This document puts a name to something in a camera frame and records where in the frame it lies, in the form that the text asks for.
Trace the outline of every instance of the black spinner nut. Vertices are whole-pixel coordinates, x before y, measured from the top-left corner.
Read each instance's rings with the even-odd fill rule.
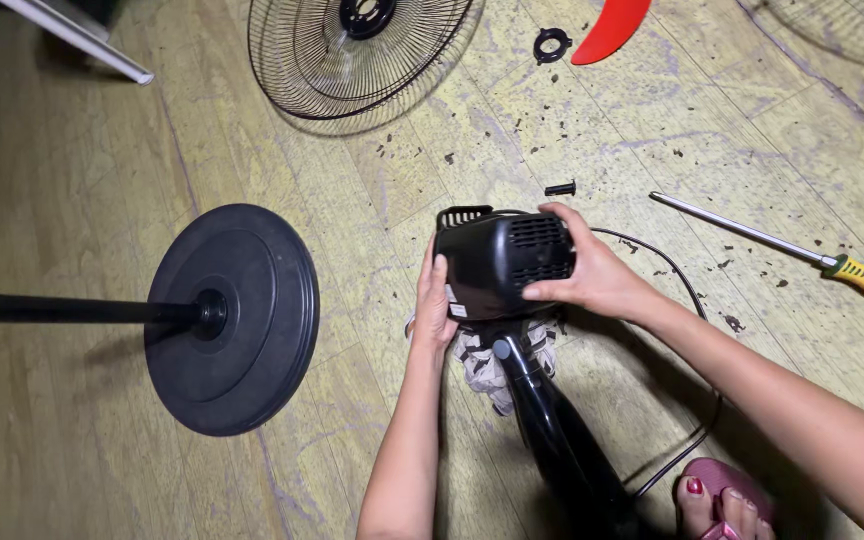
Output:
[[[543,50],[543,44],[549,40],[558,42],[558,49],[546,53]],[[535,44],[532,47],[532,54],[540,65],[551,64],[566,55],[566,50],[572,46],[572,40],[566,34],[566,31],[561,28],[541,28],[538,32],[538,37],[535,38]]]

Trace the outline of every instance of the white pole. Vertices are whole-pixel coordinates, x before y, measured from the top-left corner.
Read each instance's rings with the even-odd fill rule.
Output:
[[[62,15],[41,0],[0,0],[0,2],[25,19],[41,26],[59,38],[62,38],[83,52],[119,70],[129,79],[143,87],[156,76],[149,70],[135,63],[130,57],[120,53],[108,43],[81,25]]]

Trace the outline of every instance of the pink sandal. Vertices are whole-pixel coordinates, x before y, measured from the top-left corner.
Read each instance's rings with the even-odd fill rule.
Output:
[[[765,523],[772,525],[772,503],[762,493],[762,489],[756,484],[752,477],[725,463],[712,459],[711,457],[697,457],[685,465],[681,472],[684,477],[695,477],[702,481],[702,485],[712,494],[712,508],[714,517],[718,519],[709,530],[704,532],[699,540],[742,540],[738,532],[722,518],[722,490],[731,487],[739,491],[746,499],[751,501],[758,509],[758,517]]]

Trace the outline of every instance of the person's left hand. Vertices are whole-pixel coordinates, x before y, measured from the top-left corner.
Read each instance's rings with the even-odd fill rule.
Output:
[[[449,318],[449,299],[446,297],[446,275],[448,264],[446,256],[439,254],[433,261],[432,244],[435,235],[429,239],[422,261],[422,271],[415,286],[415,322],[412,334],[412,347],[428,348],[437,354],[449,347],[459,323]]]

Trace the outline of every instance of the hand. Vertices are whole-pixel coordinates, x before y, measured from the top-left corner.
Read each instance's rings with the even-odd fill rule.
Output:
[[[433,262],[432,244],[435,236],[429,239],[425,250],[422,271],[415,286],[415,323],[412,334],[412,347],[429,348],[444,352],[449,347],[459,323],[449,318],[449,299],[446,297],[446,275],[448,264],[446,256],[439,254]]]
[[[547,202],[541,212],[558,215],[575,244],[575,270],[568,279],[531,283],[522,290],[526,300],[568,302],[590,312],[641,322],[641,314],[662,295],[632,271],[589,230],[579,212],[561,202]]]

